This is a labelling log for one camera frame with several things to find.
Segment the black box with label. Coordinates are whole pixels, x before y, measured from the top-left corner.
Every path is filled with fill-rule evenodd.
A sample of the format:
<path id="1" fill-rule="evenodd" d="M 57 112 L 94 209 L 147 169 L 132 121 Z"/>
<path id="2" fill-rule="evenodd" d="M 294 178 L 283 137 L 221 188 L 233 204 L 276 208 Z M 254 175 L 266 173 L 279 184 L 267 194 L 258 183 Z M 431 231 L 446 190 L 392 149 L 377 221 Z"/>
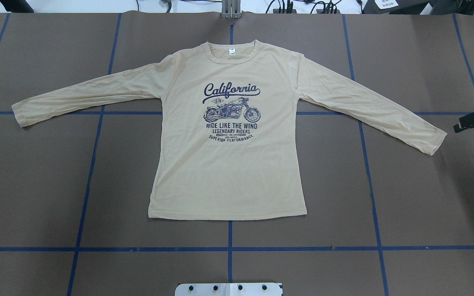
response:
<path id="1" fill-rule="evenodd" d="M 363 0 L 363 14 L 410 14 L 419 15 L 428 0 Z"/>

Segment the beige long-sleeve printed shirt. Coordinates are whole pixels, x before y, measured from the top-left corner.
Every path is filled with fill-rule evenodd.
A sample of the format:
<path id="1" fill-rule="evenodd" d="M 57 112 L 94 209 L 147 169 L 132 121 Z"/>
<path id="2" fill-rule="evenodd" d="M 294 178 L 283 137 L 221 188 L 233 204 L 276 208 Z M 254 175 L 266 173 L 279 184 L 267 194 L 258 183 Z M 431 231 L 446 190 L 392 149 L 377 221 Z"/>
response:
<path id="1" fill-rule="evenodd" d="M 12 105 L 21 127 L 79 109 L 160 99 L 160 159 L 148 216 L 264 220 L 305 215 L 295 142 L 299 100 L 433 155 L 446 132 L 302 53 L 254 40 L 203 43 L 160 62 Z"/>

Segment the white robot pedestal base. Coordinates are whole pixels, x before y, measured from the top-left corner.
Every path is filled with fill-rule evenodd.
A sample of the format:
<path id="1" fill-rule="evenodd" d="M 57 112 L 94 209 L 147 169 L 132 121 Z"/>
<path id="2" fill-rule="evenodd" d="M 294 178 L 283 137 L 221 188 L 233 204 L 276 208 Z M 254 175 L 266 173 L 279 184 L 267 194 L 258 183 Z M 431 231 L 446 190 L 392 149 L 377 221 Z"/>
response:
<path id="1" fill-rule="evenodd" d="M 176 287 L 175 296 L 282 296 L 281 283 L 185 283 Z"/>

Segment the aluminium frame post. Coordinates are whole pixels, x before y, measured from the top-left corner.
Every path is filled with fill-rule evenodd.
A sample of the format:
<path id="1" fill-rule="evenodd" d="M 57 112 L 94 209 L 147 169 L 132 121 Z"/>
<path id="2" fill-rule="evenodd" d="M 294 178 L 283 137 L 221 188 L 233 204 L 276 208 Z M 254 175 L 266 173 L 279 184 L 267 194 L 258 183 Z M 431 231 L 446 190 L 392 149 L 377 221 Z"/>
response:
<path id="1" fill-rule="evenodd" d="M 221 8 L 223 19 L 240 19 L 242 16 L 241 0 L 222 0 Z"/>

